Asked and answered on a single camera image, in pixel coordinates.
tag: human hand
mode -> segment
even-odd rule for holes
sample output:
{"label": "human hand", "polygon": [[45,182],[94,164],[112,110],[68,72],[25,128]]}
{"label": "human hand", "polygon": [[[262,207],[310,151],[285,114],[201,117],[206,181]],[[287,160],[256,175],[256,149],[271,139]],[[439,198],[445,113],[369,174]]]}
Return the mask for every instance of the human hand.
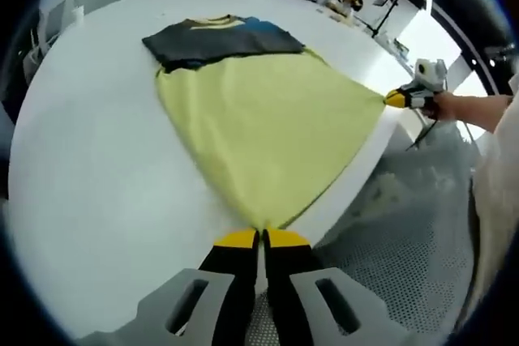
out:
{"label": "human hand", "polygon": [[458,98],[459,96],[455,96],[451,92],[438,93],[433,98],[438,107],[438,111],[433,112],[429,109],[422,109],[422,113],[430,119],[438,119],[439,121],[455,121],[457,120]]}

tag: table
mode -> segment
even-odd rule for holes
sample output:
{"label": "table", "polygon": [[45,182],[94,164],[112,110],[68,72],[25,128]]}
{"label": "table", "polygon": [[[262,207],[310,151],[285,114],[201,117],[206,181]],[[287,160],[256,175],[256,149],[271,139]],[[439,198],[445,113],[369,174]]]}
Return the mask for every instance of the table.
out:
{"label": "table", "polygon": [[[186,17],[270,20],[386,93],[410,81],[358,30],[303,0],[122,0],[70,26],[47,54],[11,149],[8,227],[35,293],[67,334],[112,331],[138,301],[244,223],[209,188],[156,97],[141,38]],[[291,226],[315,244],[375,167],[400,111],[386,108],[342,175]]]}

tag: white round table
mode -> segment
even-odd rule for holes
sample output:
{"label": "white round table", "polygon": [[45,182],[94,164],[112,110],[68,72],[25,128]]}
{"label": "white round table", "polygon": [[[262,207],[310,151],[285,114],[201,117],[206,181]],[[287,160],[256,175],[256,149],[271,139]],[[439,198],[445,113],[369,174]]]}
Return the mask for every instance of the white round table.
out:
{"label": "white round table", "polygon": [[[156,97],[144,36],[185,18],[274,22],[385,94],[405,70],[302,0],[123,0],[69,27],[36,73],[11,149],[9,227],[37,296],[67,334],[112,331],[216,238],[245,227],[209,188]],[[387,108],[353,162],[290,229],[315,244],[362,188],[397,124]]]}

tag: human arm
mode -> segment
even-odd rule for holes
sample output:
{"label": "human arm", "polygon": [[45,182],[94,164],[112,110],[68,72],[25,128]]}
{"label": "human arm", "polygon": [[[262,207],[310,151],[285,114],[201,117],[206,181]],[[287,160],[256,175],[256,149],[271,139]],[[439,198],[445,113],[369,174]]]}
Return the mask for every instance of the human arm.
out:
{"label": "human arm", "polygon": [[439,107],[438,119],[444,121],[462,121],[494,132],[506,108],[512,103],[512,97],[496,96],[455,96],[451,92],[442,92],[435,96]]}

